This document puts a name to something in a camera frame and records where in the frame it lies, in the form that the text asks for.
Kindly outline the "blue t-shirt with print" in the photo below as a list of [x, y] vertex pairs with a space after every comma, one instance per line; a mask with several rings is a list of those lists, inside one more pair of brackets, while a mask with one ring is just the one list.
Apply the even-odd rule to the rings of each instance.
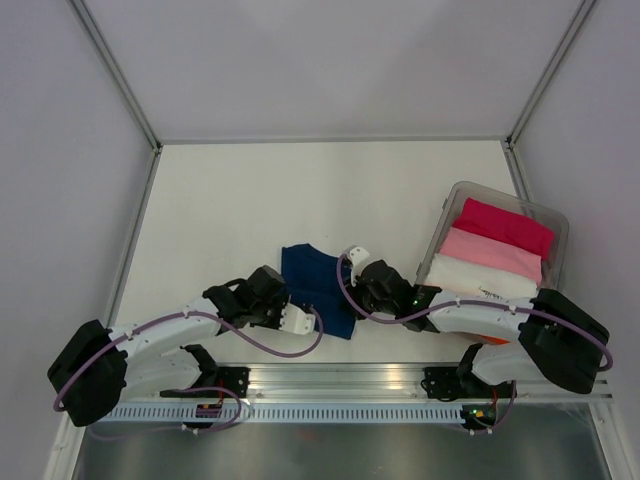
[[326, 335], [350, 340], [355, 318], [338, 285], [337, 263], [337, 257], [310, 244], [281, 249], [281, 275], [291, 301], [297, 306], [312, 306], [323, 320]]

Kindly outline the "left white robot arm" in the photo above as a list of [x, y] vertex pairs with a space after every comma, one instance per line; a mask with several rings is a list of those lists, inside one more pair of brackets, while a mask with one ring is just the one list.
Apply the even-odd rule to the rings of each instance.
[[185, 306], [146, 322], [106, 327], [82, 324], [47, 371], [53, 408], [77, 427], [88, 427], [121, 402], [159, 395], [211, 398], [236, 395], [203, 346], [205, 339], [246, 326], [306, 334], [314, 319], [294, 305], [283, 277], [271, 267], [248, 278], [214, 285]]

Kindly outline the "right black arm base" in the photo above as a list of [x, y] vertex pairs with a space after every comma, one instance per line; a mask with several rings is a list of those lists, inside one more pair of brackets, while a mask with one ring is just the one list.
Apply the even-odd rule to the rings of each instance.
[[471, 373], [459, 373], [456, 367], [433, 366], [423, 369], [421, 388], [432, 400], [453, 402], [463, 399], [508, 399], [512, 385], [503, 382], [489, 385]]

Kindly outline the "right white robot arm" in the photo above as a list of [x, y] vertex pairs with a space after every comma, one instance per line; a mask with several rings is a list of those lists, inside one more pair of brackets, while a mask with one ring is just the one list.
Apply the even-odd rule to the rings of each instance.
[[488, 300], [439, 285], [413, 285], [382, 260], [348, 255], [339, 258], [336, 279], [359, 319], [477, 337], [453, 369], [454, 391], [446, 400], [505, 396], [518, 381], [540, 380], [586, 395], [597, 376], [613, 366], [608, 330], [553, 289]]

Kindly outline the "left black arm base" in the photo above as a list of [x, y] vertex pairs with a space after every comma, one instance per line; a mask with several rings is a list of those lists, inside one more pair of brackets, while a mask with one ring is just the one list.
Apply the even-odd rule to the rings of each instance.
[[249, 386], [250, 369], [247, 367], [218, 367], [203, 372], [190, 387], [182, 390], [164, 390], [162, 398], [203, 398], [209, 402], [222, 402], [231, 395], [222, 388], [231, 391], [239, 398], [246, 397]]

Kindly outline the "orange folded t-shirt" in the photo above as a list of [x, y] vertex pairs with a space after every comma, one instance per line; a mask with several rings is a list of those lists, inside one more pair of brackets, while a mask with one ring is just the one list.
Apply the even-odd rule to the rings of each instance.
[[492, 346], [508, 345], [516, 342], [515, 339], [504, 339], [488, 335], [480, 335], [479, 338], [484, 344]]

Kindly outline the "white folded t-shirt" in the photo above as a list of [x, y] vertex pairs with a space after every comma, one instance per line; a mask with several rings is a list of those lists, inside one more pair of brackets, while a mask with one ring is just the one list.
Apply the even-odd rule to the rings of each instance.
[[495, 300], [533, 298], [538, 291], [533, 280], [521, 275], [442, 254], [434, 256], [423, 284]]

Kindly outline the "light pink folded t-shirt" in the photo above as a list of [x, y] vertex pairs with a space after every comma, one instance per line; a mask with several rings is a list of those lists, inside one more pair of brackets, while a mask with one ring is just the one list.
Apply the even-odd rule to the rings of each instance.
[[536, 284], [542, 281], [542, 259], [539, 255], [457, 228], [448, 231], [438, 253], [520, 275]]

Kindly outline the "magenta folded t-shirt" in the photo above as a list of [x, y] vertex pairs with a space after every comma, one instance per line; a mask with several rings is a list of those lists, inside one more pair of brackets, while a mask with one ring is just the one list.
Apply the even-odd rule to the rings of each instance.
[[547, 260], [554, 233], [527, 216], [468, 198], [453, 228], [506, 243]]

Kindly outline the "clear plastic storage bin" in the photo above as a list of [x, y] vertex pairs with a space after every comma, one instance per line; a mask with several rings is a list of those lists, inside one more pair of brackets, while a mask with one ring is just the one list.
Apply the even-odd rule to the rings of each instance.
[[568, 239], [568, 220], [562, 214], [554, 210], [467, 181], [459, 182], [452, 187], [452, 190], [444, 204], [443, 212], [438, 221], [433, 238], [427, 250], [427, 254], [417, 272], [416, 283], [424, 285], [423, 282], [426, 279], [434, 256], [439, 254], [438, 250], [440, 249], [448, 231], [453, 228], [452, 224], [460, 215], [463, 205], [468, 198], [473, 198], [485, 204], [527, 216], [553, 231], [555, 237], [549, 258], [547, 260], [542, 260], [542, 281], [540, 284], [536, 285], [538, 287], [538, 291], [541, 288], [556, 289], [559, 284], [559, 277]]

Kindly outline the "aluminium front rail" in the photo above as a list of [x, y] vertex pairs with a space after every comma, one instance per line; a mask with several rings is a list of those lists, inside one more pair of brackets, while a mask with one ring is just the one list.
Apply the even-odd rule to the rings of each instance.
[[[246, 398], [279, 401], [303, 400], [409, 400], [428, 398], [421, 388], [423, 369], [453, 364], [252, 364], [219, 365], [250, 369]], [[179, 379], [170, 379], [168, 369], [154, 370], [150, 380], [134, 374], [131, 388], [125, 388], [119, 402], [156, 401], [164, 390], [182, 390]], [[518, 380], [517, 399], [521, 402], [611, 402], [613, 396], [606, 380], [596, 380], [589, 394], [575, 394], [545, 379]]]

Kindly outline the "left aluminium frame post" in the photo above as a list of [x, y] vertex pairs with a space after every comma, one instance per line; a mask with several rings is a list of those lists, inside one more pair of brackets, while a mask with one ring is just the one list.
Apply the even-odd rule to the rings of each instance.
[[162, 147], [161, 141], [151, 126], [87, 2], [83, 0], [69, 0], [67, 1], [67, 5], [83, 29], [111, 82], [115, 86], [117, 93], [123, 100], [136, 127], [152, 151], [158, 152]]

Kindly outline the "aluminium frame post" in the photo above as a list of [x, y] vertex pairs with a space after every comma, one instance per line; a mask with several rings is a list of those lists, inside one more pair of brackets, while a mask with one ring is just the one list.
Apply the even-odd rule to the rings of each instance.
[[516, 118], [513, 127], [505, 138], [504, 144], [507, 149], [513, 149], [524, 133], [526, 126], [529, 124], [544, 95], [559, 73], [583, 28], [598, 5], [598, 0], [582, 0], [579, 2], [576, 11], [572, 15], [551, 57], [543, 68], [533, 90]]
[[158, 152], [162, 147], [161, 141], [151, 126], [87, 2], [83, 0], [69, 0], [67, 1], [67, 5], [83, 29], [111, 82], [115, 86], [117, 93], [123, 100], [136, 127], [152, 151]]

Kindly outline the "right aluminium frame post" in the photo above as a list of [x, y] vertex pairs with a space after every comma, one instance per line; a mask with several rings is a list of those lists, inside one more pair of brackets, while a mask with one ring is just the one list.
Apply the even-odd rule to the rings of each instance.
[[598, 0], [582, 0], [579, 2], [576, 11], [572, 15], [551, 57], [543, 68], [533, 90], [516, 118], [513, 127], [505, 138], [504, 144], [507, 149], [513, 149], [524, 133], [526, 126], [529, 124], [544, 95], [559, 73], [583, 28], [598, 5]]

